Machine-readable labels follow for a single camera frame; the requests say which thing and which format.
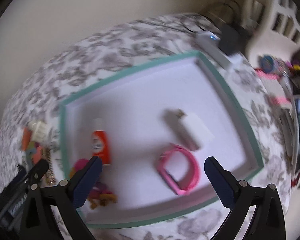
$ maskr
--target bottle label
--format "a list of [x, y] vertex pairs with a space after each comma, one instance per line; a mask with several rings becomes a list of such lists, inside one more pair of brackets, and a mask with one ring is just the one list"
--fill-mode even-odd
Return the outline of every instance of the bottle label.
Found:
[[104, 143], [100, 139], [98, 135], [93, 135], [92, 136], [92, 151], [93, 153], [99, 153], [102, 152], [104, 149]]

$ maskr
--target orange bottle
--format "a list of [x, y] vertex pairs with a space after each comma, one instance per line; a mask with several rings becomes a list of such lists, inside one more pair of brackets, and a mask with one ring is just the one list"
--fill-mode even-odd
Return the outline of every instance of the orange bottle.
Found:
[[102, 130], [102, 119], [93, 120], [92, 156], [98, 156], [103, 165], [110, 164], [109, 145], [106, 132]]

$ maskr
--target blue round object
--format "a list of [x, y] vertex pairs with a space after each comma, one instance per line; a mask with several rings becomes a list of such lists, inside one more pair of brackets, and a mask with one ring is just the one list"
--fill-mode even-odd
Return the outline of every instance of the blue round object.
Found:
[[271, 56], [267, 55], [261, 58], [260, 67], [265, 73], [271, 73], [274, 70], [274, 60]]

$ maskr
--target teal tray border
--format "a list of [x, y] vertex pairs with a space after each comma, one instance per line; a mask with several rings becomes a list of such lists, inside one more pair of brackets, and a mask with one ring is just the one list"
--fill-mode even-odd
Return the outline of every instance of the teal tray border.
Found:
[[[223, 88], [223, 90], [225, 91], [225, 93], [227, 94], [228, 98], [231, 100], [231, 102], [233, 103], [235, 109], [237, 110], [239, 119], [242, 123], [242, 125], [245, 128], [245, 131], [247, 132], [248, 135], [248, 139], [250, 141], [252, 150], [254, 151], [256, 160], [257, 160], [257, 164], [258, 164], [258, 168], [253, 171], [249, 176], [247, 176], [245, 178], [245, 180], [250, 180], [252, 179], [254, 176], [256, 176], [264, 167], [263, 165], [263, 161], [262, 161], [262, 155], [260, 152], [260, 148], [257, 142], [257, 139], [254, 135], [254, 132], [249, 124], [249, 121], [245, 115], [245, 113], [242, 110], [242, 107], [240, 106], [238, 100], [236, 99], [236, 97], [234, 96], [232, 90], [230, 89], [230, 87], [228, 86], [228, 84], [226, 83], [226, 81], [224, 80], [224, 78], [220, 75], [220, 73], [218, 72], [218, 70], [215, 69], [214, 65], [205, 57], [205, 55], [197, 50], [192, 50], [183, 54], [178, 54], [178, 55], [173, 55], [173, 56], [168, 56], [168, 57], [162, 57], [147, 63], [144, 63], [142, 65], [139, 66], [133, 66], [131, 68], [127, 68], [124, 70], [119, 71], [117, 74], [108, 77], [106, 79], [103, 79], [95, 84], [90, 85], [89, 87], [86, 87], [83, 90], [78, 91], [77, 93], [70, 95], [67, 99], [63, 100], [60, 103], [59, 109], [60, 109], [60, 150], [61, 150], [61, 159], [62, 159], [62, 164], [63, 164], [63, 172], [65, 175], [66, 179], [69, 179], [69, 173], [70, 173], [70, 166], [69, 166], [69, 161], [68, 161], [68, 156], [67, 156], [67, 150], [66, 150], [66, 105], [71, 103], [72, 101], [90, 93], [91, 91], [98, 89], [102, 86], [105, 86], [113, 81], [116, 81], [118, 79], [121, 79], [123, 77], [126, 77], [128, 75], [134, 74], [136, 72], [140, 72], [143, 71], [145, 69], [151, 68], [151, 67], [155, 67], [157, 65], [161, 65], [164, 63], [168, 63], [171, 61], [175, 61], [175, 60], [181, 60], [181, 59], [185, 59], [188, 57], [198, 57], [200, 58], [204, 64], [208, 67], [208, 69], [211, 71], [211, 73], [214, 75], [214, 77], [216, 78], [216, 80], [219, 82], [219, 84], [221, 85], [221, 87]], [[195, 205], [193, 207], [169, 214], [169, 215], [165, 215], [162, 217], [158, 217], [158, 218], [154, 218], [154, 219], [149, 219], [149, 220], [142, 220], [142, 221], [136, 221], [136, 222], [128, 222], [128, 223], [119, 223], [119, 224], [100, 224], [100, 225], [96, 225], [96, 224], [89, 224], [86, 223], [86, 225], [88, 227], [91, 228], [132, 228], [132, 227], [140, 227], [140, 226], [145, 226], [145, 225], [150, 225], [150, 224], [154, 224], [154, 223], [158, 223], [161, 221], [166, 221], [166, 220], [170, 220], [188, 213], [191, 213], [193, 211], [196, 211], [204, 206], [207, 206], [215, 201], [217, 201], [219, 198], [218, 197], [214, 197], [210, 200], [207, 200], [203, 203], [200, 203], [198, 205]], [[82, 213], [80, 210], [78, 210], [78, 213], [81, 217], [83, 217]]]

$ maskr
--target phone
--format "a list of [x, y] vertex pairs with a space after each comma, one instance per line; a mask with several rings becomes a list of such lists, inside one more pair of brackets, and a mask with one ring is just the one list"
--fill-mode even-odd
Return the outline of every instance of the phone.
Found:
[[292, 113], [294, 119], [294, 142], [292, 167], [294, 175], [300, 172], [300, 95], [294, 95], [292, 100]]
[[294, 125], [290, 115], [289, 109], [282, 109], [279, 114], [279, 120], [281, 123], [281, 129], [283, 132], [284, 143], [287, 151], [287, 155], [290, 159], [293, 156], [293, 138], [294, 138]]

